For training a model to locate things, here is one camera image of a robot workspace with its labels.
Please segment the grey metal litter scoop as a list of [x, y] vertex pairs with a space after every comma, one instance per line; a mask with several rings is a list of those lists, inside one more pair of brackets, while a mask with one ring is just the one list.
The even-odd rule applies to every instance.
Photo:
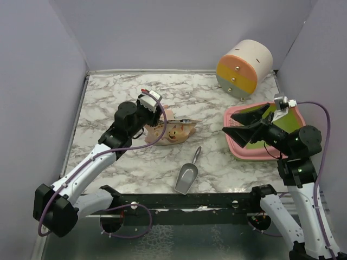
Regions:
[[176, 192], [186, 195], [191, 189], [198, 176], [198, 168], [195, 164], [200, 155], [201, 149], [202, 147], [199, 146], [194, 154], [192, 162], [186, 163], [181, 167], [174, 187]]

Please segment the pink cat litter bag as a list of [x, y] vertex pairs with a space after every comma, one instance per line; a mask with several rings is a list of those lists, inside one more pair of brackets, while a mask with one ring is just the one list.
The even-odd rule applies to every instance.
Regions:
[[[179, 120], [179, 119], [189, 119], [187, 117], [181, 116], [175, 118], [174, 113], [169, 106], [164, 106], [165, 114], [167, 121], [168, 120]], [[167, 145], [175, 145], [181, 144], [185, 142], [191, 135], [196, 132], [196, 125], [194, 123], [191, 124], [181, 124], [181, 123], [167, 123], [166, 130], [163, 136], [159, 141], [155, 143], [157, 146], [167, 146]], [[145, 129], [147, 130], [147, 134], [145, 137], [145, 142], [150, 144], [157, 140], [161, 135], [164, 129], [164, 117], [161, 115], [159, 123], [155, 127], [151, 127], [146, 125]]]

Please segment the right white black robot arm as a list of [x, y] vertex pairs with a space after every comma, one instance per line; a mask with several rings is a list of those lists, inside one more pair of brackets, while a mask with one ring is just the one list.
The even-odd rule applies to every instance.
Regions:
[[224, 126], [223, 132], [237, 145], [263, 141], [280, 152], [279, 176], [291, 195], [299, 217], [296, 222], [271, 185], [252, 188], [249, 206], [270, 217], [289, 248], [290, 259], [346, 259], [329, 228], [319, 194], [318, 177], [311, 156], [322, 151], [321, 132], [310, 125], [289, 133], [275, 125], [275, 112], [263, 116], [270, 106], [231, 117], [239, 126]]

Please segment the metal bag sealing clip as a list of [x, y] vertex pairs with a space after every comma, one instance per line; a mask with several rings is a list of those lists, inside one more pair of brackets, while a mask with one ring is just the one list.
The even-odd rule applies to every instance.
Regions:
[[197, 124], [200, 123], [201, 120], [193, 120], [193, 119], [179, 119], [179, 120], [168, 120], [169, 124]]

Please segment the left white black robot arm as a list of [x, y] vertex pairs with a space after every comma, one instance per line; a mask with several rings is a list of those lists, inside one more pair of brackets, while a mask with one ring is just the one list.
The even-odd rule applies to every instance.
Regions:
[[140, 96], [133, 102], [123, 102], [114, 114], [114, 121], [101, 135], [89, 155], [63, 178], [50, 186], [41, 184], [35, 191], [33, 217], [38, 221], [38, 235], [67, 235], [77, 221], [98, 211], [109, 214], [124, 207], [120, 193], [108, 185], [95, 193], [84, 195], [85, 188], [106, 168], [129, 150], [146, 125], [157, 126], [165, 117], [159, 101]]

